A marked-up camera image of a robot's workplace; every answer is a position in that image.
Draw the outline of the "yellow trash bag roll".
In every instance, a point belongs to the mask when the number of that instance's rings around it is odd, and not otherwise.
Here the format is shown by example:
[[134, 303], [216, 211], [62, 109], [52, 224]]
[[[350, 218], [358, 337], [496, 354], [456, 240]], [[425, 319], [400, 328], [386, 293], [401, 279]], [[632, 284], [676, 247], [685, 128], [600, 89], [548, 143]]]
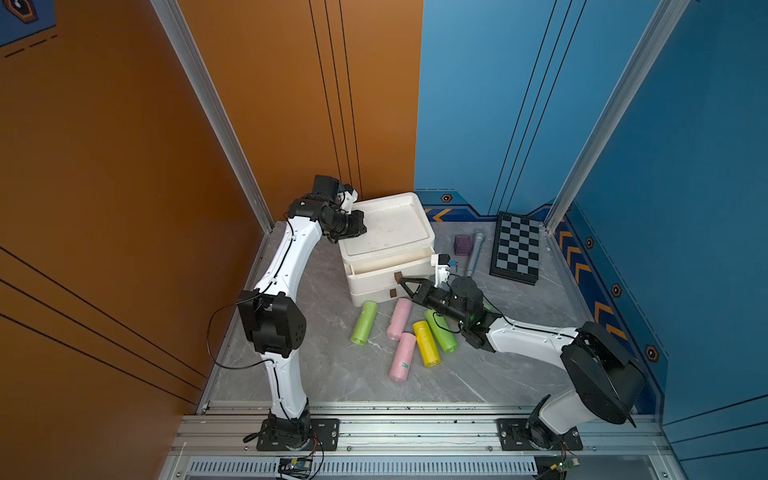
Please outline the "yellow trash bag roll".
[[432, 368], [441, 363], [434, 336], [427, 321], [415, 322], [412, 326], [423, 364]]

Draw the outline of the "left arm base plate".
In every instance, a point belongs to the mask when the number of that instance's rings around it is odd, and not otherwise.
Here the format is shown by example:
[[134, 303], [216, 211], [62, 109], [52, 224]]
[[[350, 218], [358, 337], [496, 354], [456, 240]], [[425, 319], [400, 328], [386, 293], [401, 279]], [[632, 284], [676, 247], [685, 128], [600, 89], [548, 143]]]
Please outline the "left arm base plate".
[[318, 441], [318, 450], [335, 451], [339, 430], [337, 418], [307, 417], [291, 422], [270, 415], [262, 422], [256, 448], [258, 451], [310, 451]]

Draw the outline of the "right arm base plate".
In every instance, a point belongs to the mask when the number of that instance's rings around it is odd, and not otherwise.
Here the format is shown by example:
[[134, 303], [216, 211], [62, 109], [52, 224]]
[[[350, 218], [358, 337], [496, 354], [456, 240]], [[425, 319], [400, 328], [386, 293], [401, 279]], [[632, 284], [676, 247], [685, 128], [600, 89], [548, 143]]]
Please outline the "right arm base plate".
[[497, 433], [504, 451], [560, 451], [566, 453], [583, 449], [581, 436], [576, 427], [565, 434], [556, 434], [543, 423], [531, 424], [523, 418], [500, 418], [496, 421]]

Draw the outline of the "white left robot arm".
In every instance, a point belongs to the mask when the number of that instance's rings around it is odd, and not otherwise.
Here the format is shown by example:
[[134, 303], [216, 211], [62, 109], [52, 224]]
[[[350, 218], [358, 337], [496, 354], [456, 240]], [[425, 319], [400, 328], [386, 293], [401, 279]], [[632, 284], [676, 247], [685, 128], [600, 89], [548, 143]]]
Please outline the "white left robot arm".
[[335, 200], [318, 194], [295, 200], [286, 212], [286, 228], [266, 272], [237, 301], [246, 339], [267, 369], [271, 413], [293, 425], [300, 423], [308, 405], [299, 365], [307, 321], [296, 304], [298, 287], [321, 238], [336, 243], [366, 232], [364, 213], [353, 208], [356, 201], [355, 191], [341, 193]]

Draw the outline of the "white plastic drawer cabinet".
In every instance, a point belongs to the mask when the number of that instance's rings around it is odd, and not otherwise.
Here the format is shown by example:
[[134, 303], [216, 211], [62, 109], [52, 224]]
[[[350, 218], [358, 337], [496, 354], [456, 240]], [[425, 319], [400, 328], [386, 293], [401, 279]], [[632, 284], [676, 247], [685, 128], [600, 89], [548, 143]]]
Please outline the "white plastic drawer cabinet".
[[[339, 242], [343, 266], [344, 263], [388, 258], [426, 247], [434, 249], [434, 231], [419, 197], [413, 192], [357, 202], [353, 209], [364, 213], [367, 232]], [[360, 307], [366, 300], [382, 303], [404, 297], [406, 293], [398, 284], [400, 277], [397, 286], [391, 290], [350, 292], [352, 304]]]

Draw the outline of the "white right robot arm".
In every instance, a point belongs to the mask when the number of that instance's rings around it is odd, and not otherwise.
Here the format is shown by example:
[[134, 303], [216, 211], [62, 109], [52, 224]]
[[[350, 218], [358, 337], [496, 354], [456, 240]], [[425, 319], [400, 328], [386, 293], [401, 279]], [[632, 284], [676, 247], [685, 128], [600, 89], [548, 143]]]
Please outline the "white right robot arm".
[[551, 447], [593, 420], [634, 422], [632, 408], [646, 376], [636, 358], [599, 324], [557, 328], [513, 320], [496, 311], [470, 277], [459, 277], [446, 288], [416, 277], [399, 277], [398, 283], [416, 304], [456, 321], [457, 331], [472, 347], [525, 356], [568, 374], [572, 387], [546, 395], [526, 420], [525, 432], [539, 448]]

